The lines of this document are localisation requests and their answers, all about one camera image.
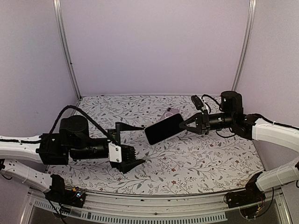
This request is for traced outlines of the blue phone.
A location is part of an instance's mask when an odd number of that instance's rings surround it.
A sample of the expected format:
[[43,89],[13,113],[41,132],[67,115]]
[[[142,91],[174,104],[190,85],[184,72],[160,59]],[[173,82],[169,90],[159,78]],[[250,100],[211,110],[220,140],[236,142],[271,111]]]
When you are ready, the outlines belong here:
[[176,134],[181,133],[183,129],[179,127],[179,124],[183,121],[184,120],[182,115],[177,113],[151,126],[146,127],[144,129],[144,132],[149,144],[157,144]]

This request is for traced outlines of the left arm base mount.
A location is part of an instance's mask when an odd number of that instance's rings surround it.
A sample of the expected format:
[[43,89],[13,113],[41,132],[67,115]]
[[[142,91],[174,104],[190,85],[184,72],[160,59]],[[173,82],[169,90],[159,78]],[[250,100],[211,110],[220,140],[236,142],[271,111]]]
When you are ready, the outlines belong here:
[[50,175],[50,190],[45,193],[45,198],[61,205],[69,205],[83,208],[85,203],[85,191],[79,187],[66,189],[64,179],[59,175]]

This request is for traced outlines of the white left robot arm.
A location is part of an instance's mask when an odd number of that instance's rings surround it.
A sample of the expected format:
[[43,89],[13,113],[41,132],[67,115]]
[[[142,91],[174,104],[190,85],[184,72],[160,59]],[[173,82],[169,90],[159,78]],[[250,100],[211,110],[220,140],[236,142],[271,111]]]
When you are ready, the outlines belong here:
[[136,158],[134,147],[120,144],[121,131],[138,131],[139,127],[121,122],[115,124],[107,138],[91,138],[89,123],[93,122],[81,115],[64,118],[60,122],[59,132],[10,139],[0,138],[0,172],[19,178],[45,194],[52,194],[60,203],[69,199],[64,179],[59,175],[46,175],[19,163],[28,160],[44,165],[67,165],[69,159],[109,159],[109,163],[123,174],[143,164]]

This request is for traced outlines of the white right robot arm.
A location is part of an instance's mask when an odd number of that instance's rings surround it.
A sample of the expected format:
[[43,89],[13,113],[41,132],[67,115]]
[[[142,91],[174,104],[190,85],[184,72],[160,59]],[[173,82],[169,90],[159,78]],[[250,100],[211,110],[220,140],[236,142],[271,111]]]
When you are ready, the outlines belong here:
[[242,95],[236,91],[224,91],[220,102],[216,102],[219,113],[209,112],[204,101],[206,95],[193,95],[191,101],[198,113],[180,123],[180,127],[191,133],[207,135],[210,131],[229,129],[233,135],[253,141],[256,146],[274,147],[274,153],[281,156],[280,149],[287,150],[276,166],[253,175],[242,192],[242,200],[252,203],[260,193],[278,186],[284,186],[299,179],[299,128],[272,121],[259,113],[245,114]]

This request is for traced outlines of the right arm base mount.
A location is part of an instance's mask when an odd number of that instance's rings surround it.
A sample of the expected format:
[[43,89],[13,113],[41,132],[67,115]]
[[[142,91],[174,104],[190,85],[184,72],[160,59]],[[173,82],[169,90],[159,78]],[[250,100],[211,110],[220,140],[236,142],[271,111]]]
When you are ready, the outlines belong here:
[[228,192],[223,198],[224,203],[226,203],[229,208],[235,208],[251,203],[263,202],[266,196],[256,185],[257,178],[261,173],[262,172],[254,174],[246,183],[244,190]]

